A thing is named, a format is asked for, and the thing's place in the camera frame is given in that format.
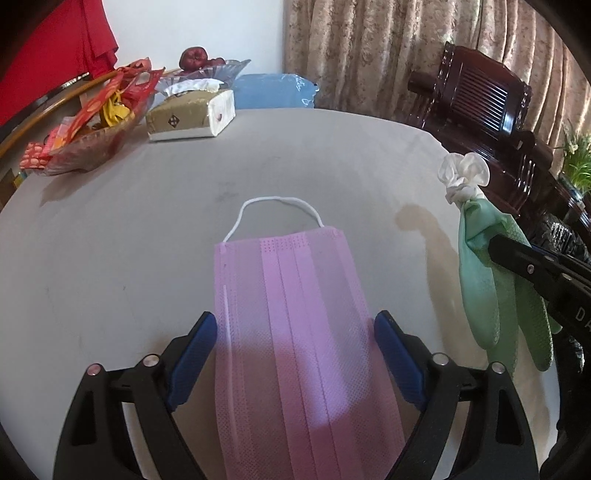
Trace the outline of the green rubber glove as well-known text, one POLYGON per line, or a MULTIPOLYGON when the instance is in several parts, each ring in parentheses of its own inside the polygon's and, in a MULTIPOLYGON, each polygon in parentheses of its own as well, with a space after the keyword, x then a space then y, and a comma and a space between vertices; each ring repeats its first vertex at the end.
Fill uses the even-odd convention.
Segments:
POLYGON ((438 178, 446 187, 447 201, 460 211, 460 287, 476 343, 490 362, 501 362, 513 373, 523 335, 536 368, 548 370, 554 359, 552 335, 560 326, 549 318, 544 300, 531 283, 496 264, 488 252, 497 235, 520 246, 530 245, 514 217, 500 211, 484 194, 491 178, 488 163, 474 152, 449 153, 438 178))

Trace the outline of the blue covered side table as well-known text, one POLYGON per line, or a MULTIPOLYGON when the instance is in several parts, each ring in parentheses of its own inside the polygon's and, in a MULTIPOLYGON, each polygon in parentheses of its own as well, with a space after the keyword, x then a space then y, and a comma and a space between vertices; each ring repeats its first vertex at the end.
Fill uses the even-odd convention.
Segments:
POLYGON ((246 74, 232 84, 238 109, 314 108, 320 88, 297 74, 246 74))

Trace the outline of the glass snack bowl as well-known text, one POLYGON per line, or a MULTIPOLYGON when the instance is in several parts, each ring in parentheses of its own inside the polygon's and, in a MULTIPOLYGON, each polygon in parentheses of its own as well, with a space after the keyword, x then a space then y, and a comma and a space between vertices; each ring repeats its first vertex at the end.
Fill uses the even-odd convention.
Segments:
POLYGON ((164 69, 149 58, 118 68, 74 116, 27 145, 19 168, 45 176, 91 171, 111 159, 153 103, 164 69))

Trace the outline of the green potted plant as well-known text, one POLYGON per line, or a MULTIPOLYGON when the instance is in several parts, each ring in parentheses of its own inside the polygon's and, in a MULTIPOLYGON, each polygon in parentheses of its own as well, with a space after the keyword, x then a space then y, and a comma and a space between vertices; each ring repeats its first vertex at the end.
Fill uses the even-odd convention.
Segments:
POLYGON ((591 188, 590 134, 578 132, 570 121, 562 126, 562 175, 582 194, 591 188))

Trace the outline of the glass fruit bowl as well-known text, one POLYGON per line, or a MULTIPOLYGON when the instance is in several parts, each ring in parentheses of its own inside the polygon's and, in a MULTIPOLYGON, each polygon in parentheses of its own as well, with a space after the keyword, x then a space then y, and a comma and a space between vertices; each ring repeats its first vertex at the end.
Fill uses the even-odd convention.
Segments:
POLYGON ((222 82, 226 87, 231 88, 235 79, 246 66, 249 66, 251 59, 226 60, 223 65, 206 66, 193 72, 187 72, 180 69, 170 71, 164 75, 164 78, 170 79, 173 83, 188 79, 206 79, 212 78, 222 82))

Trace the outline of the red cloth cover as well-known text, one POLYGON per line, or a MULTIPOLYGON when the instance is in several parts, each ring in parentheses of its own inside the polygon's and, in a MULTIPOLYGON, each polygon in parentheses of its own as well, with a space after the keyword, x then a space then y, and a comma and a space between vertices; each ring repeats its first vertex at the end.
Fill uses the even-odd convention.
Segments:
POLYGON ((1 123, 75 77, 114 69, 118 45, 101 1, 63 1, 1 71, 1 123))

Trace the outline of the black trash bin with bag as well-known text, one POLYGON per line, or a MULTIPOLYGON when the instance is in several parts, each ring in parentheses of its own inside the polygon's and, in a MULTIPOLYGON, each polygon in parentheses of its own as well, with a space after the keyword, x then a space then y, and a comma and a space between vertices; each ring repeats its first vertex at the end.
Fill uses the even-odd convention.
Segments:
POLYGON ((573 257, 590 264, 590 254, 581 237, 564 222, 550 213, 544 213, 529 236, 531 244, 545 250, 573 257))

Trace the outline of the red apples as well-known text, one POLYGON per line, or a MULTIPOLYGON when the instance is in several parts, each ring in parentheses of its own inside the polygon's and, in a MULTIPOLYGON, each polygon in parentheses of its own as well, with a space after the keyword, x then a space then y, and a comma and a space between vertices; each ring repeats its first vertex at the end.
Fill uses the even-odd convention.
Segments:
POLYGON ((216 67, 225 64, 221 57, 211 58, 204 47, 189 47, 183 51, 179 58, 179 68, 185 72, 194 72, 207 67, 216 67))

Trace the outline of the floral beige curtain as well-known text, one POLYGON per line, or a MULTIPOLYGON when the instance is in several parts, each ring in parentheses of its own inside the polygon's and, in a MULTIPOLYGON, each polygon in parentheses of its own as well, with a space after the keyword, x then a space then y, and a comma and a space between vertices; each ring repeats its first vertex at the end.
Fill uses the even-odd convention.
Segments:
POLYGON ((414 71, 437 74, 446 43, 476 49, 532 88, 525 126, 550 146, 590 130, 590 83, 556 30, 525 1, 288 1, 284 66, 320 108, 401 120, 414 71))

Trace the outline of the pink face mask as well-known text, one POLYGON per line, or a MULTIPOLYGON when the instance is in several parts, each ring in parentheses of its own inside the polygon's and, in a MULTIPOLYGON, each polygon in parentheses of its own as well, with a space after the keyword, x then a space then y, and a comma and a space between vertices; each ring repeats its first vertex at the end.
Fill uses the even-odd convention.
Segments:
POLYGON ((230 479, 383 479, 405 445, 346 236, 214 249, 215 412, 230 479))

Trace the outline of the dark wooden side table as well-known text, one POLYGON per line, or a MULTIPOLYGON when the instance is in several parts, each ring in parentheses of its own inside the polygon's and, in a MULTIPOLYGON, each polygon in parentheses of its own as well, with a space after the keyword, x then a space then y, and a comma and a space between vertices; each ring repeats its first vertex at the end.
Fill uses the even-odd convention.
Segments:
POLYGON ((548 210, 566 225, 582 233, 590 233, 590 207, 583 194, 560 174, 552 183, 548 210))

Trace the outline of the gold tissue box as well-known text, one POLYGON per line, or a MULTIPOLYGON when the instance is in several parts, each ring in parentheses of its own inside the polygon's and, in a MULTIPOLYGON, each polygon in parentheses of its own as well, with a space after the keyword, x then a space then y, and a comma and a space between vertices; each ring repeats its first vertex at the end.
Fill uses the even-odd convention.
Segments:
POLYGON ((235 119, 235 92, 221 80, 183 80, 158 93, 145 115, 150 142, 214 138, 235 119))

